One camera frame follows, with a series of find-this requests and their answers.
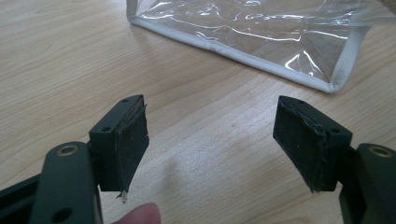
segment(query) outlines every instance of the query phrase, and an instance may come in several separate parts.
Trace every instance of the transparent vinyl pouch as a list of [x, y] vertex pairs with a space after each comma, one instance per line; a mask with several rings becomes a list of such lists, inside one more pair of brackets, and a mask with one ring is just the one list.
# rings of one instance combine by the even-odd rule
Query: transparent vinyl pouch
[[306, 86], [337, 92], [395, 0], [127, 0], [130, 23]]

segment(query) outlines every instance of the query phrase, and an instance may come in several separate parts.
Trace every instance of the clear plastic bag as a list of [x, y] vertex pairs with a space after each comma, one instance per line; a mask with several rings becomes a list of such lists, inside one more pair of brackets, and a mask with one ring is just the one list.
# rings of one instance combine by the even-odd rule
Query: clear plastic bag
[[347, 81], [377, 0], [128, 0], [131, 23], [326, 92]]

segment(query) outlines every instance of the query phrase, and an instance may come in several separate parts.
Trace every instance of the wooden table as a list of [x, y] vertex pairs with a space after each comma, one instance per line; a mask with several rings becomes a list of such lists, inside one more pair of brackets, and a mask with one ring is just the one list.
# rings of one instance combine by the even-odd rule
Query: wooden table
[[102, 193], [106, 223], [147, 202], [163, 223], [342, 223], [340, 186], [312, 194], [273, 139], [277, 98], [337, 120], [353, 147], [396, 148], [395, 36], [373, 28], [348, 83], [326, 94], [131, 26], [124, 0], [1, 0], [0, 189], [142, 93], [150, 145], [129, 200]]

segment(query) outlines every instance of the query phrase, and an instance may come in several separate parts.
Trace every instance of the wood grain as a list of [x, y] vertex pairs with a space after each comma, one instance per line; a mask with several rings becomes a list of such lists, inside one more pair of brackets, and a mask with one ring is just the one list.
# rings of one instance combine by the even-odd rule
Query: wood grain
[[131, 26], [122, 0], [1, 0], [0, 189], [143, 93], [150, 146], [126, 203], [102, 193], [106, 223], [147, 202], [163, 223], [342, 223], [339, 188], [311, 194], [272, 138], [277, 97], [337, 120], [353, 147], [396, 148], [394, 36], [373, 28], [329, 95]]

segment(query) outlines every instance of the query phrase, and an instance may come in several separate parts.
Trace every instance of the metal rivet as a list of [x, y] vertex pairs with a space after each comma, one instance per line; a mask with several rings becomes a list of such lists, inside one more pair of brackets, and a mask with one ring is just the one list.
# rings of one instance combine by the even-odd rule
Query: metal rivet
[[393, 153], [391, 151], [383, 147], [369, 147], [369, 150], [380, 157], [390, 158], [393, 156]]
[[69, 156], [72, 155], [73, 153], [77, 152], [78, 146], [76, 145], [69, 145], [65, 147], [61, 147], [58, 150], [58, 156]]

